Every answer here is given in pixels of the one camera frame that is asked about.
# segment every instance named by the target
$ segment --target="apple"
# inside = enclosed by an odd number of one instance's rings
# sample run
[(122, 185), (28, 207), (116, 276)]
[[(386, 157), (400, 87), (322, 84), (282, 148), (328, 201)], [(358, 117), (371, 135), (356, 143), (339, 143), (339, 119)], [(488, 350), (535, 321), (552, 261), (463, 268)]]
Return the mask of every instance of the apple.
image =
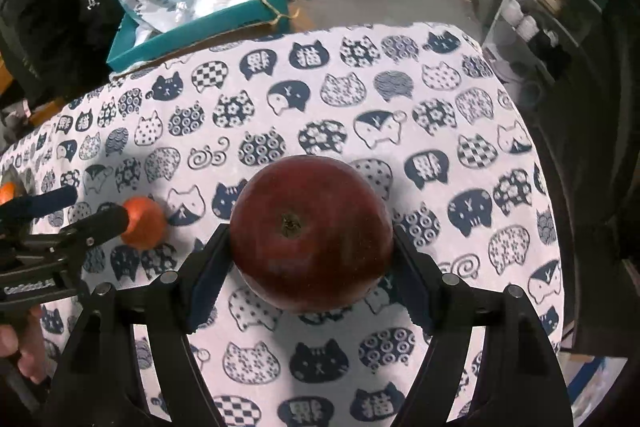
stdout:
[(320, 156), (289, 156), (258, 172), (236, 201), (229, 233), (249, 287), (293, 313), (363, 298), (393, 250), (382, 198), (349, 165)]

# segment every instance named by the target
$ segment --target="screw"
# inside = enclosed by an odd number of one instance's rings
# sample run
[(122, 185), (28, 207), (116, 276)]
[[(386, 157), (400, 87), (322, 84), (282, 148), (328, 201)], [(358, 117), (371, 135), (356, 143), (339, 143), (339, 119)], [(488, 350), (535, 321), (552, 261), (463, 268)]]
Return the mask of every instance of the screw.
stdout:
[(175, 272), (173, 270), (166, 271), (160, 276), (160, 282), (162, 284), (171, 284), (172, 282), (175, 282), (177, 279), (178, 279), (178, 272)]
[(109, 290), (111, 290), (111, 284), (108, 282), (101, 282), (100, 284), (98, 284), (95, 287), (95, 292), (102, 297), (103, 295), (107, 295), (107, 293), (109, 293)]
[(519, 299), (524, 295), (524, 290), (520, 288), (520, 286), (516, 286), (514, 284), (510, 284), (507, 286), (507, 291), (512, 297)]
[(454, 273), (446, 273), (442, 276), (442, 282), (449, 286), (455, 286), (460, 282), (460, 277)]

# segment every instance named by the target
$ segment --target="teal box lid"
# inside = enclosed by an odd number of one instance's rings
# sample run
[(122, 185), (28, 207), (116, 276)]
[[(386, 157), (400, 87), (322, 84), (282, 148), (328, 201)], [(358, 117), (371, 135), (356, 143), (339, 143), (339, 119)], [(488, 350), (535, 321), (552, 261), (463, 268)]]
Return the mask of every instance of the teal box lid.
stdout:
[[(267, 1), (280, 13), (289, 14), (287, 0)], [(111, 43), (107, 64), (113, 71), (124, 71), (136, 62), (155, 60), (220, 33), (273, 21), (275, 17), (275, 13), (261, 0), (251, 0), (183, 24), (134, 47), (138, 24), (125, 14)], [(284, 17), (280, 19), (275, 31), (288, 32), (289, 20)]]

